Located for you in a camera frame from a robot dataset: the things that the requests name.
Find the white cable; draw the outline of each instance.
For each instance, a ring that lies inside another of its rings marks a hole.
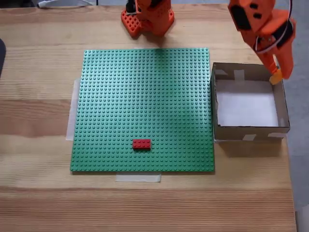
[[[48,5],[50,3],[53,3],[53,2],[56,2],[56,1],[61,1],[61,0],[41,1],[41,2],[38,3],[38,7],[40,7],[40,8],[48,7]],[[93,6],[93,4],[91,2],[88,2],[86,0],[76,0],[76,1],[81,1],[81,2],[87,3],[89,6]]]
[[[291,14],[292,14],[292,0],[289,1],[289,14],[288,14],[288,20],[286,21],[286,27],[284,29],[284,32],[282,33],[282,35],[280,36],[279,39],[277,39],[273,44],[271,44],[270,46],[262,49],[262,50],[257,50],[257,44],[258,44],[258,40],[259,40],[259,36],[256,37],[256,41],[255,41],[255,45],[253,46],[254,47],[254,51],[257,53],[257,54],[262,54],[262,53],[265,53],[265,52],[268,52],[270,51],[273,47],[277,46],[277,44],[283,39],[288,27],[289,27],[289,23],[290,23],[290,18],[291,18]]]

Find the orange 3d printed part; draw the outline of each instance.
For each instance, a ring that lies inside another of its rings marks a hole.
[[[163,36],[174,22],[170,0],[135,0],[134,5],[135,15],[129,15],[127,10],[121,13],[121,20],[132,37],[142,31]]]
[[[272,73],[274,85],[288,79],[293,70],[292,42],[296,22],[289,12],[274,9],[275,0],[230,0],[228,6],[238,31]],[[276,56],[280,69],[276,66]]]

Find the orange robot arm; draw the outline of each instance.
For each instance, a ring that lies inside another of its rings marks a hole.
[[[272,84],[288,79],[293,70],[292,42],[296,22],[289,12],[274,9],[275,0],[231,0],[228,6],[236,28],[273,74]],[[280,69],[276,66],[276,56]]]

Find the black object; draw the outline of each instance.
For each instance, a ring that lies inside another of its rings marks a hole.
[[[136,8],[135,8],[135,1],[134,0],[128,0],[126,3],[126,12],[127,13],[135,13]]]
[[[251,25],[247,18],[245,10],[241,6],[231,7],[232,16],[236,22],[236,25],[241,30],[251,30]]]
[[[254,17],[254,18],[261,19],[261,18],[262,18],[262,15],[261,15],[260,13],[255,13],[255,14],[253,14],[253,17]]]
[[[250,4],[250,8],[252,8],[252,9],[256,9],[257,10],[258,7],[259,7],[258,4],[255,4],[255,3],[251,3]]]
[[[286,28],[287,25],[287,29],[285,31],[285,34],[283,36],[283,38],[280,40],[280,42],[277,44],[277,48],[281,48],[285,42],[287,40],[289,40],[294,32],[293,30],[293,24],[291,23],[291,21],[284,22],[272,35],[276,38],[276,40],[278,40],[282,34],[284,33],[284,30]]]
[[[0,39],[0,77],[1,77],[1,71],[3,68],[3,64],[4,64],[5,53],[6,53],[5,44],[2,41],[2,39]]]

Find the green lego baseplate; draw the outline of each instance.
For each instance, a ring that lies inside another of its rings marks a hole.
[[[70,169],[214,171],[209,50],[85,51]]]

